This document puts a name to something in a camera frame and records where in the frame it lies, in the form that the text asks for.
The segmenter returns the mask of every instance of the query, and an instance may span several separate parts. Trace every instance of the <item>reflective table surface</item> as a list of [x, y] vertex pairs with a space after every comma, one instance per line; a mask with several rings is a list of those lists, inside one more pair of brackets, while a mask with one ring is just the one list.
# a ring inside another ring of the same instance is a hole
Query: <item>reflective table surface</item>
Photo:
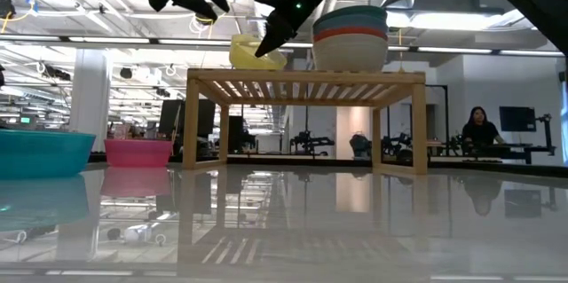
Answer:
[[0, 180], [0, 282], [563, 282], [566, 189], [245, 165]]

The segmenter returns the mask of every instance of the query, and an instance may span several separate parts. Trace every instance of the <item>wooden slatted shelf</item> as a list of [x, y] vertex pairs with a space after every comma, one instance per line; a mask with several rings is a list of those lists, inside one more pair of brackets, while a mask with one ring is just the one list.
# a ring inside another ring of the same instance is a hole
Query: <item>wooden slatted shelf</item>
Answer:
[[[218, 103], [222, 109], [221, 140], [228, 142], [223, 128], [228, 124], [228, 106], [288, 105], [288, 106], [369, 106], [373, 108], [373, 144], [380, 145], [380, 110], [412, 96], [414, 166], [392, 167], [409, 173], [426, 173], [426, 95], [424, 73], [360, 73], [330, 71], [274, 71], [189, 69], [187, 71], [187, 105], [185, 118], [184, 167], [197, 169], [195, 162], [197, 113], [189, 98], [199, 93]], [[226, 162], [226, 147], [221, 148], [219, 164]], [[374, 168], [380, 163], [381, 147], [373, 146]]]

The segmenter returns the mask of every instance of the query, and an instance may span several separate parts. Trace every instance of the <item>woman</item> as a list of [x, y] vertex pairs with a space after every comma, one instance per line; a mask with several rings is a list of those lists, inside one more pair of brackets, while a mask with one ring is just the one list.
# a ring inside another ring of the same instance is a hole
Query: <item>woman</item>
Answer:
[[492, 145], [493, 141], [504, 144], [497, 128], [487, 120], [485, 110], [481, 106], [475, 106], [469, 114], [469, 121], [463, 126], [461, 132], [463, 141], [470, 145]]

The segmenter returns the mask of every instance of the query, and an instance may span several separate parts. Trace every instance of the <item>pink plastic tub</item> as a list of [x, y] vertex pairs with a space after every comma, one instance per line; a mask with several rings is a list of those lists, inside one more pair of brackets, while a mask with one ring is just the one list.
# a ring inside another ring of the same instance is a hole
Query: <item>pink plastic tub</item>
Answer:
[[171, 141], [108, 139], [106, 162], [112, 167], [160, 168], [168, 164]]

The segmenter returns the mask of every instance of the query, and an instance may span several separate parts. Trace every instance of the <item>yellow bowl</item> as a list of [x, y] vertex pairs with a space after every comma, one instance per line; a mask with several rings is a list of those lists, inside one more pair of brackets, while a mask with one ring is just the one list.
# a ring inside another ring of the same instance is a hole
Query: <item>yellow bowl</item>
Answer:
[[236, 69], [281, 70], [287, 60], [279, 51], [271, 51], [263, 57], [255, 57], [260, 39], [252, 35], [233, 35], [229, 60]]

